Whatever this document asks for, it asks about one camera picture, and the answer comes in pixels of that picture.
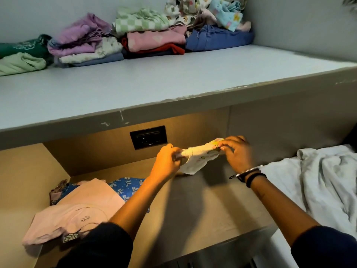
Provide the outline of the light blue printed cloth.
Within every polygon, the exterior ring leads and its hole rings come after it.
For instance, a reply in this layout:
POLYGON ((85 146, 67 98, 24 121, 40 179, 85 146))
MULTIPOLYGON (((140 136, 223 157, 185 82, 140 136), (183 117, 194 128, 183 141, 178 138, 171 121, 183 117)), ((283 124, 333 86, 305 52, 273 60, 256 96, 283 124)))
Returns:
POLYGON ((242 21, 241 0, 211 0, 208 10, 215 16, 217 25, 236 31, 242 21))

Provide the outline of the green checkered folded cloth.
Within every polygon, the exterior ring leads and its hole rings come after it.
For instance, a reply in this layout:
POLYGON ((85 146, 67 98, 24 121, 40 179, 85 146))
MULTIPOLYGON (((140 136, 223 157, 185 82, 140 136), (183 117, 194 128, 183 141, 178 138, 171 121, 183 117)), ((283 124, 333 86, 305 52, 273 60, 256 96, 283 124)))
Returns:
POLYGON ((122 36, 129 32, 163 31, 169 28, 168 18, 155 10, 147 8, 119 7, 113 30, 122 36))

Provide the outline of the grey-blue folded garment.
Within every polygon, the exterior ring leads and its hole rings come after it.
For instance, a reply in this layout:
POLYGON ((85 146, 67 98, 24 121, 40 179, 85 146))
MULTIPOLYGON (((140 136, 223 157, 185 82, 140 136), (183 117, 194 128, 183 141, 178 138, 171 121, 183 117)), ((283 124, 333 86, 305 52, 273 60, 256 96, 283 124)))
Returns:
POLYGON ((108 55, 103 58, 97 58, 97 59, 92 59, 89 61, 85 61, 85 62, 81 62, 81 63, 73 63, 73 64, 61 63, 59 58, 54 58, 54 66, 60 67, 60 68, 83 67, 83 66, 98 65, 98 64, 102 64, 102 63, 112 63, 112 62, 117 62, 117 61, 122 61, 122 60, 124 60, 124 56, 121 52, 119 52, 119 53, 114 53, 114 54, 108 55))

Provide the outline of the small white printed garment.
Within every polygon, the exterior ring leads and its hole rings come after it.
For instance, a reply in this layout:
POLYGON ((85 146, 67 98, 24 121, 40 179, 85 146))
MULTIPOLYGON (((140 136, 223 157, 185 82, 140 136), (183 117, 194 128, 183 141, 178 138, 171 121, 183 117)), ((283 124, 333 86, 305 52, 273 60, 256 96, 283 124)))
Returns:
POLYGON ((223 138, 217 138, 201 146, 183 149, 176 155, 177 158, 182 158, 182 165, 178 173, 194 175, 209 161, 215 160, 221 155, 221 149, 218 143, 222 140, 223 138))

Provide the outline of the brown patterned cloth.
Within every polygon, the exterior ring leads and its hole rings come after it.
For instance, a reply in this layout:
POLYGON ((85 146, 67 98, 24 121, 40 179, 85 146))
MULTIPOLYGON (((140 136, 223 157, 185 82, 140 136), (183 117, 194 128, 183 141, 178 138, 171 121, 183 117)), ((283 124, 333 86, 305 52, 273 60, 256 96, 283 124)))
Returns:
POLYGON ((62 180, 60 183, 50 191, 49 199, 50 199, 50 206, 56 205, 58 201, 61 199, 61 195, 63 191, 68 187, 69 182, 68 180, 62 180))

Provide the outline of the dark green folded garment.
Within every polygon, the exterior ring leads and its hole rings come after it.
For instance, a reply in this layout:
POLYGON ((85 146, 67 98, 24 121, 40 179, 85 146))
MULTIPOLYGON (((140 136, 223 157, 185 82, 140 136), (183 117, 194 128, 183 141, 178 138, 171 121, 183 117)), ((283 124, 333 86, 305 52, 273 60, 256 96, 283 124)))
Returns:
POLYGON ((23 42, 0 43, 0 61, 17 53, 28 53, 35 58, 43 58, 47 65, 51 65, 54 58, 47 49, 47 44, 51 38, 50 35, 41 34, 35 39, 23 42))

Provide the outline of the red folded garment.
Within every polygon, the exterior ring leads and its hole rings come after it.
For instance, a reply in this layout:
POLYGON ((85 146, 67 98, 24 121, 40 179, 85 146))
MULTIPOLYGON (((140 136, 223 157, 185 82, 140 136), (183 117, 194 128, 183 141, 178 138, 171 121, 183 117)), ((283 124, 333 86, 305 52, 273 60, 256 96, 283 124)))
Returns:
POLYGON ((166 55, 184 55, 186 52, 184 46, 176 44, 165 44, 163 46, 151 50, 140 50, 139 52, 131 52, 128 48, 128 39, 126 36, 122 36, 119 41, 123 45, 122 54, 126 59, 166 55))

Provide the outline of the grey shelf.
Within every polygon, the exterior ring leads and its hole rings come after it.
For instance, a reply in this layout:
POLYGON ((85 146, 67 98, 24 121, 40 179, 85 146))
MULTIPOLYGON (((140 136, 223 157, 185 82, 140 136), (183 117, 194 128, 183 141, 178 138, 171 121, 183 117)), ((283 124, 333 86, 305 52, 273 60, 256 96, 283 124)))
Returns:
POLYGON ((357 82, 357 59, 247 45, 0 77, 0 150, 357 82))

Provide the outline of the blue folded garment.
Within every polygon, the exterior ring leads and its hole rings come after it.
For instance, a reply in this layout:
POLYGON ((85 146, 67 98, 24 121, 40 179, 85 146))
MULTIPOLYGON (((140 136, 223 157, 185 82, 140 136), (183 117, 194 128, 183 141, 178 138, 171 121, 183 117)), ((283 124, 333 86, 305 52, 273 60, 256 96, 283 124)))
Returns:
POLYGON ((185 49, 191 52, 229 49, 252 44, 253 31, 229 31, 213 25, 205 25, 199 31, 193 30, 186 38, 185 49))

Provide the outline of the person's right hand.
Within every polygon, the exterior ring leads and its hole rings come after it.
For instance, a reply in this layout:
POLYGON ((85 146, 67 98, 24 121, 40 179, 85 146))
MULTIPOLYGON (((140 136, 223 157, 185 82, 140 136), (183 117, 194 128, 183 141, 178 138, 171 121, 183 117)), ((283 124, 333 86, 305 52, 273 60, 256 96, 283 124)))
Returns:
POLYGON ((244 136, 229 136, 218 142, 236 174, 242 174, 257 165, 253 162, 251 146, 244 136))

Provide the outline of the person's left forearm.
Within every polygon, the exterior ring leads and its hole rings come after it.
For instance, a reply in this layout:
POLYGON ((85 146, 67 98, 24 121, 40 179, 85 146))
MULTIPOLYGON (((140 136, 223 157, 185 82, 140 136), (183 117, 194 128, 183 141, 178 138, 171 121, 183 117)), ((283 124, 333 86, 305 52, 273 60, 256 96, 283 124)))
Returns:
POLYGON ((110 218, 109 222, 121 227, 132 240, 154 198, 173 176, 150 175, 130 199, 110 218))

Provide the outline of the light green folded garment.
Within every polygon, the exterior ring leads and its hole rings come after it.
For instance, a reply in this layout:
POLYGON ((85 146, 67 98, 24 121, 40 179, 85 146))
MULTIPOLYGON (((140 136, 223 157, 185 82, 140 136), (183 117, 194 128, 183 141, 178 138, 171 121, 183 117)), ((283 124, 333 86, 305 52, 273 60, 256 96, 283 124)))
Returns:
POLYGON ((0 76, 40 71, 46 67, 45 59, 19 52, 0 59, 0 76))

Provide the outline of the person's left hand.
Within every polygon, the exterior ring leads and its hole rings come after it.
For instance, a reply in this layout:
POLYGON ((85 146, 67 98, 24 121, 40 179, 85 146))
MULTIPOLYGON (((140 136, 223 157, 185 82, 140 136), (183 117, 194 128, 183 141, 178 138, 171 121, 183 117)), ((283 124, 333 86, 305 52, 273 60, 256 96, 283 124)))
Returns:
POLYGON ((163 146, 158 152, 154 166, 148 177, 149 181, 157 184, 165 184, 170 180, 179 168, 169 168, 166 166, 166 145, 163 146))

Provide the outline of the person's right forearm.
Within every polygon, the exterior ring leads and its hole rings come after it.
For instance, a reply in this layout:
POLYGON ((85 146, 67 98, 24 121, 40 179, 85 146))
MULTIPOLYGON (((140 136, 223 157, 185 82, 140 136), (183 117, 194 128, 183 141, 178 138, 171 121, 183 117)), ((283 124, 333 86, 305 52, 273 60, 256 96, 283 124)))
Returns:
POLYGON ((289 246, 303 233, 320 225, 262 174, 254 177, 250 188, 273 218, 289 246))

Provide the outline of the blue floral cloth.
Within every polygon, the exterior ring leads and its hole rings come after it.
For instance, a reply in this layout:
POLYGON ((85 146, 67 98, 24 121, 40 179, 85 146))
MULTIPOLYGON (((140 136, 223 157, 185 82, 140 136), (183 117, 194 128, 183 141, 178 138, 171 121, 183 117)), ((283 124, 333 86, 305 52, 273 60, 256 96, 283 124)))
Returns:
POLYGON ((109 183, 109 186, 127 202, 142 186, 145 179, 123 177, 109 183))

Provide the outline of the black wall power socket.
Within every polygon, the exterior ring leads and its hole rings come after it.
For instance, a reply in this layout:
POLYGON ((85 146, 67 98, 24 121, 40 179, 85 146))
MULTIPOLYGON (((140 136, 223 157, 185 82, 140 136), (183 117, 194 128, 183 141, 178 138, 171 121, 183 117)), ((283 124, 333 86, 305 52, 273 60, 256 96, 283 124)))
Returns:
POLYGON ((135 150, 168 144, 165 126, 131 131, 129 134, 135 150))

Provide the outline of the pale pink shirt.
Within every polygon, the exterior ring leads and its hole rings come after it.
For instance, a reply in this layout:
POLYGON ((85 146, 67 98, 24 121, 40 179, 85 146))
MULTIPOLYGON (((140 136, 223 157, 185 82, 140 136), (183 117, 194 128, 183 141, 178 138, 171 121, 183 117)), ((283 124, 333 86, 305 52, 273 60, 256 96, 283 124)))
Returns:
POLYGON ((106 182, 96 178, 87 181, 56 205, 36 213, 22 245, 42 244, 63 234, 88 232, 109 221, 124 204, 106 182))

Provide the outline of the white floral printed cloth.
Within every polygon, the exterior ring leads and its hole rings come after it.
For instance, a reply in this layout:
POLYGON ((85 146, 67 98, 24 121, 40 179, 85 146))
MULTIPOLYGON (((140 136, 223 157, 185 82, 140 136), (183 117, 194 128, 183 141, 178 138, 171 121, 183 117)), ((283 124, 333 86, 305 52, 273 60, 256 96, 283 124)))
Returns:
MULTIPOLYGON (((212 0, 167 0, 164 6, 169 26, 192 26, 198 16, 199 10, 208 8, 212 0)), ((239 11, 243 11, 248 0, 219 0, 234 4, 239 11)))

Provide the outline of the pink folded garment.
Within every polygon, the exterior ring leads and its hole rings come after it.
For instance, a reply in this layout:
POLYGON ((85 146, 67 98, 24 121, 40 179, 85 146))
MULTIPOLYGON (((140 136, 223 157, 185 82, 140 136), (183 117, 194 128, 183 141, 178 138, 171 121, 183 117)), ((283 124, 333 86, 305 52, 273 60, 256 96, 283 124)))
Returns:
POLYGON ((131 52, 152 50, 166 44, 184 45, 187 26, 172 26, 164 31, 127 33, 128 49, 131 52))

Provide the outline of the white patterned folded garment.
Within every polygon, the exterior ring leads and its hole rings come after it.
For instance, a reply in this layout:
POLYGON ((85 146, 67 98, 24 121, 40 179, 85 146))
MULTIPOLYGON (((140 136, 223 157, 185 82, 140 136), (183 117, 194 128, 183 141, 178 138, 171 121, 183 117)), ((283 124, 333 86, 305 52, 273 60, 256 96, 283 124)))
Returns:
POLYGON ((60 57, 59 61, 64 64, 78 64, 87 61, 96 61, 106 58, 109 55, 121 53, 123 45, 118 42, 116 37, 105 37, 96 46, 93 53, 79 53, 60 57))

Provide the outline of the white crumpled bedsheet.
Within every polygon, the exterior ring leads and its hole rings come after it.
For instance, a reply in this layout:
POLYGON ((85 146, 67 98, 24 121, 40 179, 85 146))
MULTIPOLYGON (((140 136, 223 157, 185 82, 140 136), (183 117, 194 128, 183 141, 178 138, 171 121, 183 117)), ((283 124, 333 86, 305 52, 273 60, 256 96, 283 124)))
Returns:
POLYGON ((260 170, 319 224, 357 239, 357 153, 349 145, 299 149, 260 170))

